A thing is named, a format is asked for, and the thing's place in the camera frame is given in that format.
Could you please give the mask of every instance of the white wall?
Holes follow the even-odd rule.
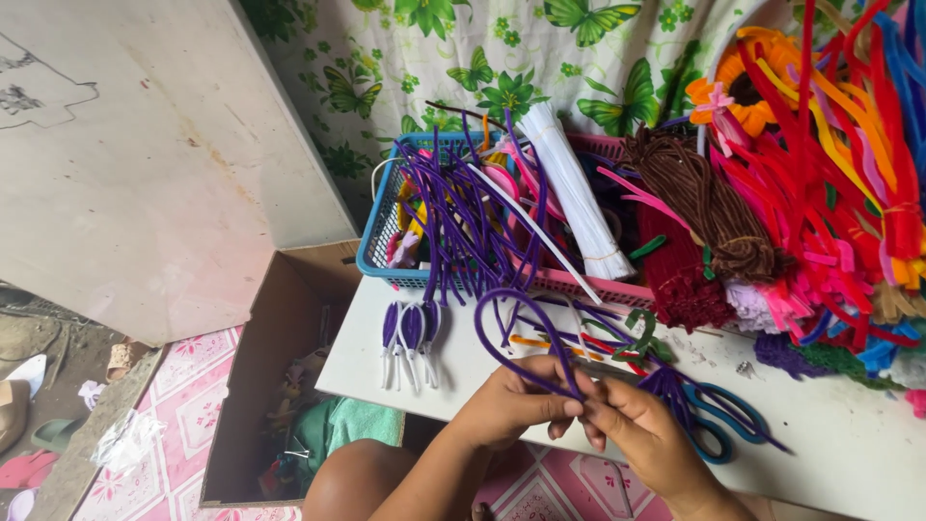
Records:
[[[0,278],[160,344],[243,323],[274,242],[356,236],[228,0],[4,3],[0,33]]]

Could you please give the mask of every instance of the sunflower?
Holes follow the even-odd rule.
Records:
[[[788,74],[788,65],[794,63],[783,46],[790,41],[780,32],[771,34],[755,34],[744,38],[746,49],[752,59],[756,58],[756,44],[762,45],[763,56],[769,67],[788,86],[797,89],[797,83],[792,81]],[[758,137],[765,125],[775,123],[775,115],[769,108],[769,102],[762,99],[756,90],[749,74],[746,73],[743,59],[735,45],[727,48],[720,57],[717,66],[716,80],[722,85],[722,93],[733,99],[726,108],[743,125],[743,129],[752,137]],[[713,120],[713,105],[710,95],[715,94],[714,84],[708,83],[707,78],[695,80],[685,87],[685,93],[691,97],[692,103],[698,107],[692,112],[692,123],[703,124]],[[782,96],[782,99],[791,109],[797,109],[797,103]]]

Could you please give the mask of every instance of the slipper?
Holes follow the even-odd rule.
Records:
[[[0,381],[0,452],[9,449],[26,430],[29,409],[29,382]]]
[[[68,448],[70,437],[81,428],[82,420],[51,420],[32,433],[32,445],[40,449],[63,454]]]
[[[116,344],[109,355],[106,382],[111,384],[125,376],[151,348],[141,342]]]
[[[6,510],[6,521],[26,521],[32,507],[35,506],[35,496],[39,493],[38,489],[23,490],[9,502],[9,508]]]
[[[52,473],[60,454],[42,449],[29,456],[17,456],[0,466],[0,489],[34,489]]]

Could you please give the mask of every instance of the green towel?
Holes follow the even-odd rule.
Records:
[[[302,483],[299,497],[306,497],[312,479],[332,452],[358,439],[372,438],[398,447],[402,437],[401,411],[350,398],[332,398],[300,414],[293,421],[290,451],[309,450],[299,458],[296,479]]]

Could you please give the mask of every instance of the pink tiled floor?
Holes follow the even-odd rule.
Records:
[[[280,521],[298,508],[199,509],[209,445],[241,328],[170,344],[138,410],[167,424],[142,462],[123,474],[100,473],[77,521]],[[478,501],[501,521],[670,521],[665,504],[626,465],[519,443],[490,472]]]

